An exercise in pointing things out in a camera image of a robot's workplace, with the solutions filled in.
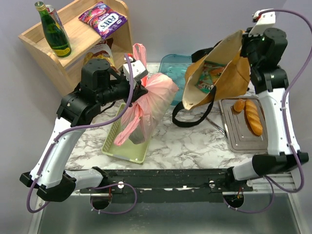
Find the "pink plastic grocery bag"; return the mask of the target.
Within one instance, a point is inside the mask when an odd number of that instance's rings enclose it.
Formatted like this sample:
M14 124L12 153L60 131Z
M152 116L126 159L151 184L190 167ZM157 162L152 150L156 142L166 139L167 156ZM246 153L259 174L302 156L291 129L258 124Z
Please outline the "pink plastic grocery bag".
M141 82L148 93L128 107L121 117L122 131L114 140L117 146L126 140L133 144L149 140L178 91L178 86L163 73L144 76Z

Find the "orange tote bag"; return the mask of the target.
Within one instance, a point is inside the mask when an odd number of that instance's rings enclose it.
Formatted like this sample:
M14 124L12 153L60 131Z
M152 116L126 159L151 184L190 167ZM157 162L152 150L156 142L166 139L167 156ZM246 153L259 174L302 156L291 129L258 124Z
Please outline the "orange tote bag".
M240 55L243 33L244 31L238 30L219 41L214 47L202 49L192 54L196 59L192 60L192 64L186 70L182 101L176 105L172 112L173 124L182 128L196 126L205 120L215 101L234 98L247 92L250 82L250 66L248 59ZM225 66L220 72L220 76L212 83L209 93L197 88L205 62ZM184 122L176 119L179 111L191 110L204 104L208 104L208 107L199 120Z

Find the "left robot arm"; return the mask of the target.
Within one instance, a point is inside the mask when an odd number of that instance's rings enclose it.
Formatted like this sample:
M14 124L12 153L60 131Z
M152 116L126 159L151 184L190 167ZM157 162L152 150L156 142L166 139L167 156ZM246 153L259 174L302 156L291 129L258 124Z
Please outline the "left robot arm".
M63 202L73 191L93 188L102 193L108 187L107 174L98 167L68 171L65 165L77 141L108 103L133 103L147 94L141 83L148 71L140 60L130 59L116 73L104 59L89 60L81 69L81 81L64 96L57 110L53 133L34 169L21 174L20 181L35 188L47 202Z

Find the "teal transparent plastic container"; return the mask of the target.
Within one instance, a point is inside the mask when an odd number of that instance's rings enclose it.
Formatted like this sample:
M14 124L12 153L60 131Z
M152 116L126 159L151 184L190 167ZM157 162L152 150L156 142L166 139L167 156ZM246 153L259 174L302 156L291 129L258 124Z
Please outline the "teal transparent plastic container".
M176 93L175 98L171 103L172 106L176 106L179 102L182 101L185 86L185 73L191 64L191 56L177 54L168 54L164 56L160 62L158 72L170 77L178 86L178 92Z

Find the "colourful snack packet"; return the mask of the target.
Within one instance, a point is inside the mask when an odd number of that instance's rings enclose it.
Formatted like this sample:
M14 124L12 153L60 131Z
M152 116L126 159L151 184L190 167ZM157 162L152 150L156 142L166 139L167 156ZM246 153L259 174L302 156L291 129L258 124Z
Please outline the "colourful snack packet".
M195 85L196 88L208 94L218 81L225 68L226 64L205 61L202 73Z

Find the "brown potato chips bag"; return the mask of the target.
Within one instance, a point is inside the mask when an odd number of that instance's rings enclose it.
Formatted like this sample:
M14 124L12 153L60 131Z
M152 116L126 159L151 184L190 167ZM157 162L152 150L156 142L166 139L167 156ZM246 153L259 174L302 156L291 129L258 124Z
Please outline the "brown potato chips bag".
M110 63L112 69L117 72L111 50L113 42L113 38L101 40L98 42L84 56L83 65L85 65L91 59L105 59Z

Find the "light green plastic basket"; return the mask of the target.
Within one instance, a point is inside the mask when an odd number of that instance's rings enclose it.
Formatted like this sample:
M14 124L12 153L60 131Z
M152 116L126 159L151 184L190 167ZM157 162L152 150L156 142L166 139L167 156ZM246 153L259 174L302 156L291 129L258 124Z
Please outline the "light green plastic basket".
M106 137L102 147L102 153L114 158L142 164L146 158L151 138L141 144L133 144L129 139L121 146L116 146L114 140L121 132L121 119L115 121Z

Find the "small round bread roll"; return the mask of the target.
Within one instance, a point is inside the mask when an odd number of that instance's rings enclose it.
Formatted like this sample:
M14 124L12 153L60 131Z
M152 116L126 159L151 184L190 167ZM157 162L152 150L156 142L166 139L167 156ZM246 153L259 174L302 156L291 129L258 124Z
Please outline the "small round bread roll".
M235 112L240 113L245 108L245 100L244 99L238 99L235 104L233 105L233 109Z

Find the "long baguette bread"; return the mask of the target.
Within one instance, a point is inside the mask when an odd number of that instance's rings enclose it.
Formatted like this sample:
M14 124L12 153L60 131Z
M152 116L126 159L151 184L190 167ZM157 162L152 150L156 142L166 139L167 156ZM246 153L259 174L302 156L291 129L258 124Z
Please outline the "long baguette bread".
M245 114L253 133L256 136L261 136L263 133L263 127L259 118L257 106L250 99L245 101Z

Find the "wooden shelf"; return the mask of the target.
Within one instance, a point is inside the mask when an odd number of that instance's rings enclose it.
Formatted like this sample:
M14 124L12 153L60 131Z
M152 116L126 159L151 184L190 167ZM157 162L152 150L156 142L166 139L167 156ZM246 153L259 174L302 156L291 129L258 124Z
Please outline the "wooden shelf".
M92 27L78 19L83 12L91 9L99 1L75 0L58 10L72 46L72 52L68 57L60 58L53 53L44 37L41 22L19 35L26 49L63 96L73 91L80 82L83 57L101 40ZM102 1L128 19L123 26L109 36L114 39L111 51L115 67L119 69L124 63L124 54L132 53L129 9L121 0Z

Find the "purple Fox's candy bag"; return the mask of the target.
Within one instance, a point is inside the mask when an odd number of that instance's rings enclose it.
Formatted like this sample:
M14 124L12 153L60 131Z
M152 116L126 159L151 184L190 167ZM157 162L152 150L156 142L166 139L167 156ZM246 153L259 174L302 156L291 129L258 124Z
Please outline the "purple Fox's candy bag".
M127 22L125 16L111 9L103 2L98 2L93 8L82 13L80 21L90 25L103 40Z

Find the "green glass bottle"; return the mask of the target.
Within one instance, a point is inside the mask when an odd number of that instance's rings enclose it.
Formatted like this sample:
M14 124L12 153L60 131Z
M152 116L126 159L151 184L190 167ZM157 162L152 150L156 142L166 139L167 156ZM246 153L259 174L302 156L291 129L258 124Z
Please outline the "green glass bottle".
M35 8L40 15L43 33L52 51L61 58L69 56L72 49L63 29L52 18L42 1L35 2Z

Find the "silver metal tray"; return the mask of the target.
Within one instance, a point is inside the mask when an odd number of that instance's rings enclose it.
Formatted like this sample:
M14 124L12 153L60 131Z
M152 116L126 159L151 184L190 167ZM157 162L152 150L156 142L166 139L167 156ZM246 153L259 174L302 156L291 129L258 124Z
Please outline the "silver metal tray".
M252 131L244 110L238 113L233 109L233 105L239 99L250 99L256 105L263 127L263 134L261 136L255 135ZM233 152L242 154L264 154L267 152L268 136L266 123L260 101L257 97L246 96L222 99L219 101L219 106L229 148Z

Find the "red silver soda can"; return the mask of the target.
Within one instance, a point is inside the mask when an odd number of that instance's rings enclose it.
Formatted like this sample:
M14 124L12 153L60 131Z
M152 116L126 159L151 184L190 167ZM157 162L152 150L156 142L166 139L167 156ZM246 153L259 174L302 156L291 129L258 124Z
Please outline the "red silver soda can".
M63 27L63 24L59 18L59 15L55 9L55 7L53 7L52 5L50 4L47 4L46 5L46 8L47 8L47 11L49 12L49 14L51 15L51 17L59 24L59 26L64 29Z

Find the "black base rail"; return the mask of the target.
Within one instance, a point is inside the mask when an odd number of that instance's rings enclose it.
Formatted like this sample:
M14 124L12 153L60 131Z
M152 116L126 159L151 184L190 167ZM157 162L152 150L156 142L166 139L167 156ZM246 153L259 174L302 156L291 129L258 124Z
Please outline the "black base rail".
M223 193L251 192L246 181L235 182L225 169L104 170L101 189L81 189L82 194L112 194L113 202L138 203L213 202Z

